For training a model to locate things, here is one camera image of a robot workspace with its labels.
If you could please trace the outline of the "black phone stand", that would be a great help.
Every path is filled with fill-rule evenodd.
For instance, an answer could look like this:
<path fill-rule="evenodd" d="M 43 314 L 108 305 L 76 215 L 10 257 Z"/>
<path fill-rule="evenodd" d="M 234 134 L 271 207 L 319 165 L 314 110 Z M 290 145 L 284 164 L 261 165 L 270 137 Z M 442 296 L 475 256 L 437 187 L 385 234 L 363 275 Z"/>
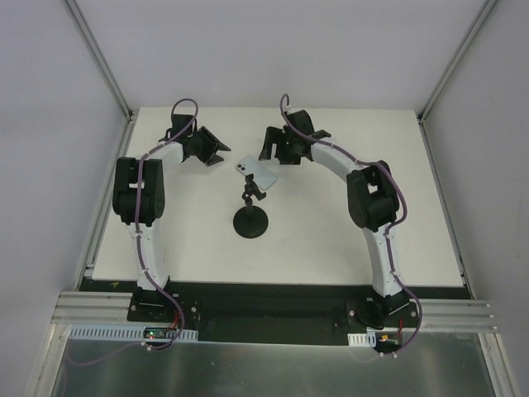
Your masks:
<path fill-rule="evenodd" d="M 257 185 L 253 174 L 245 177 L 245 190 L 241 197 L 245 206 L 234 215 L 233 227 L 236 233 L 246 239 L 262 236 L 269 226 L 269 219 L 262 208 L 253 204 L 253 198 L 261 201 L 266 198 L 266 192 Z"/>

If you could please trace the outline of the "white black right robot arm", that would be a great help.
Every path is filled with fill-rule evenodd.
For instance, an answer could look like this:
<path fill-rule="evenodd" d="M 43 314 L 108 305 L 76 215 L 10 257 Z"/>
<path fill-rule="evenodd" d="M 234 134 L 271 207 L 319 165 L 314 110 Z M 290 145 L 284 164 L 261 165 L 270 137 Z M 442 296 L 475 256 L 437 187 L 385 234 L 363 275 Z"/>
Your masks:
<path fill-rule="evenodd" d="M 410 294 L 400 277 L 394 228 L 407 215 L 402 192 L 384 161 L 363 161 L 315 130 L 305 110 L 282 112 L 285 125 L 268 127 L 260 160 L 275 157 L 281 165 L 299 165 L 306 158 L 324 166 L 346 183 L 348 213 L 364 233 L 372 270 L 372 298 L 355 309 L 362 325 L 381 330 L 398 321 Z"/>

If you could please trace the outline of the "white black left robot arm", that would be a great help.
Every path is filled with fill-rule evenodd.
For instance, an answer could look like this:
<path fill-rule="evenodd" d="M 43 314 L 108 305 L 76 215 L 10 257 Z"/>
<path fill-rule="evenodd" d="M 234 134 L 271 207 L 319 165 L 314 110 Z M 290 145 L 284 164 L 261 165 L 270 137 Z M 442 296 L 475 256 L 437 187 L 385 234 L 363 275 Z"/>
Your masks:
<path fill-rule="evenodd" d="M 218 164 L 223 161 L 218 153 L 231 150 L 207 127 L 198 127 L 195 116 L 176 114 L 170 119 L 171 127 L 154 148 L 138 157 L 117 159 L 112 192 L 112 210 L 130 233 L 138 267 L 131 304 L 145 308 L 158 322 L 169 320 L 175 306 L 160 231 L 165 174 L 190 157 L 206 166 Z"/>

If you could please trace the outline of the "light blue smartphone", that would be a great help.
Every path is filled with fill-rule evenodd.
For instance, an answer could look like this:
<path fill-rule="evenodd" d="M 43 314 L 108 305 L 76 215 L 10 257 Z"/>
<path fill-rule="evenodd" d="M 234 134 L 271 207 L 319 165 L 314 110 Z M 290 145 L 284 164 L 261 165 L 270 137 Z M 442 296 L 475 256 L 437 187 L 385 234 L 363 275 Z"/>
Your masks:
<path fill-rule="evenodd" d="M 271 188 L 278 177 L 271 170 L 262 165 L 255 157 L 247 155 L 236 163 L 236 170 L 246 176 L 253 175 L 253 182 L 261 191 Z"/>

